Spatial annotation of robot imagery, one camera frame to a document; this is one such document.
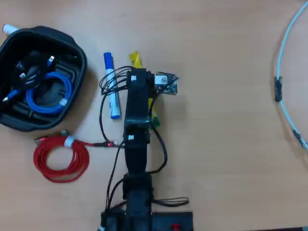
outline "circuit board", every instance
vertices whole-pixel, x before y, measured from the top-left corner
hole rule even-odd
[[[170,83],[171,81],[177,79],[178,77],[175,74],[166,73],[166,72],[156,72],[156,77],[159,77],[157,81],[155,81],[155,86],[158,90],[162,89],[164,85]],[[178,94],[178,81],[176,80],[172,85],[170,85],[167,89],[165,89],[163,94],[168,95],[177,95]]]

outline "red cable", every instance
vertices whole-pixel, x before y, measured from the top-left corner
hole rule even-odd
[[[94,146],[94,144],[79,140],[75,140],[72,144],[73,156],[67,168],[54,170],[47,166],[47,159],[50,155],[50,151],[58,146],[64,147],[66,138],[67,136],[44,138],[34,151],[33,161],[35,167],[47,180],[54,183],[69,183],[76,181],[89,166],[90,156],[85,146]]]

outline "black tray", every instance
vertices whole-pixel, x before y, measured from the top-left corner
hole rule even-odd
[[[20,29],[10,35],[0,47],[0,99],[3,99],[12,87],[8,76],[16,63],[32,51],[52,53],[62,57],[56,65],[56,71],[66,75],[73,83],[72,97],[64,110],[56,115],[33,112],[26,103],[25,93],[1,110],[0,123],[20,131],[49,129],[59,124],[71,107],[82,84],[87,58],[84,51],[69,35],[44,26]],[[35,90],[35,102],[46,107],[54,106],[65,95],[65,87],[59,81],[43,81]]]

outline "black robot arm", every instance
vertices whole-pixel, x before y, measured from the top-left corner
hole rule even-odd
[[[174,76],[171,78],[164,75],[155,77],[146,69],[134,68],[128,71],[128,97],[123,135],[128,173],[117,183],[123,183],[123,199],[125,201],[102,213],[99,231],[193,230],[193,214],[191,212],[152,213],[151,204],[155,200],[151,174],[157,171],[146,172],[145,170],[147,145],[150,143],[149,130],[150,125],[153,125],[149,112],[149,98],[155,98],[157,94],[166,90],[176,80],[177,77],[174,78]],[[119,207],[124,204],[126,204],[126,210],[120,209]]]

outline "blue cable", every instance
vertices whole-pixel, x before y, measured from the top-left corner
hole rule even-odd
[[[51,78],[60,79],[64,83],[65,97],[62,100],[60,100],[59,104],[57,104],[54,107],[41,107],[41,106],[36,105],[34,100],[33,100],[34,88],[27,90],[26,91],[26,101],[27,101],[29,107],[37,113],[58,114],[64,109],[65,105],[67,104],[67,101],[72,96],[73,85],[72,85],[71,81],[65,75],[63,75],[59,72],[49,72],[44,77],[44,79],[51,79]]]
[[[289,34],[290,34],[290,31],[294,25],[294,23],[297,21],[297,19],[299,18],[299,16],[302,14],[302,12],[307,8],[308,6],[308,1],[306,1],[306,3],[299,9],[299,11],[297,12],[297,14],[294,16],[294,18],[292,19],[292,21],[290,22],[285,34],[284,34],[284,37],[283,37],[283,40],[282,40],[282,44],[281,44],[281,47],[280,47],[280,51],[279,51],[279,55],[278,55],[278,59],[277,59],[277,66],[276,66],[276,78],[279,80],[281,77],[280,77],[280,67],[281,67],[281,60],[282,60],[282,55],[283,55],[283,51],[284,51],[284,47],[286,45],[286,42],[288,40],[288,37],[289,37]],[[283,101],[281,100],[279,102],[280,104],[280,107],[284,113],[284,116],[285,118],[287,119],[288,123],[290,124],[290,127],[292,128],[292,130],[294,130],[296,133],[298,133],[299,137],[300,137],[300,141],[301,141],[301,144],[303,146],[303,148],[305,148],[306,150],[308,150],[308,144],[307,142],[300,136],[299,132],[298,132],[298,129],[297,127],[295,126],[295,124],[293,123],[291,117],[289,116],[289,113],[287,111],[287,109],[285,108],[284,106],[284,103]]]

